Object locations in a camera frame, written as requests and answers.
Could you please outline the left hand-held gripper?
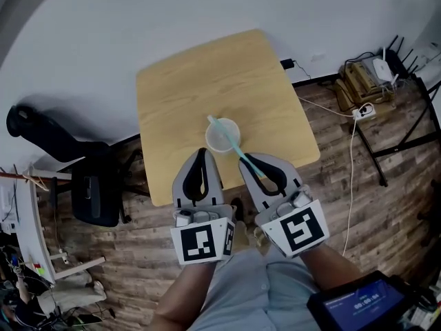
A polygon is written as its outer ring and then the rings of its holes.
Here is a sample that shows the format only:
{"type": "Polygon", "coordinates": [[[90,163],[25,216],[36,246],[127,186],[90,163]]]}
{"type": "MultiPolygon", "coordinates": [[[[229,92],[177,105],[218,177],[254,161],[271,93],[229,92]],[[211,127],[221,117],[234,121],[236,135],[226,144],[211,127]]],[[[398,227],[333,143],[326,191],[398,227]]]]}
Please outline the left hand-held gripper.
{"type": "Polygon", "coordinates": [[[176,208],[215,205],[196,210],[176,210],[171,236],[181,265],[218,262],[232,254],[236,207],[226,205],[216,161],[199,148],[182,165],[172,184],[176,208]]]}

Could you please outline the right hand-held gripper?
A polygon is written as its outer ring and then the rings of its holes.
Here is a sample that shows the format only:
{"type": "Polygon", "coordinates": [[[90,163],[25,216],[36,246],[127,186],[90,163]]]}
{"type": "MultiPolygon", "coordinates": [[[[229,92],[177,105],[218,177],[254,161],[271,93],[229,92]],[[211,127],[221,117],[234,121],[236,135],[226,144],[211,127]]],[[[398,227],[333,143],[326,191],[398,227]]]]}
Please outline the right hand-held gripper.
{"type": "Polygon", "coordinates": [[[256,225],[285,257],[294,258],[329,238],[320,201],[312,198],[309,186],[302,185],[290,162],[270,154],[246,153],[245,158],[239,159],[238,166],[259,212],[255,218],[256,225]],[[257,170],[275,188],[267,188],[257,170]]]}

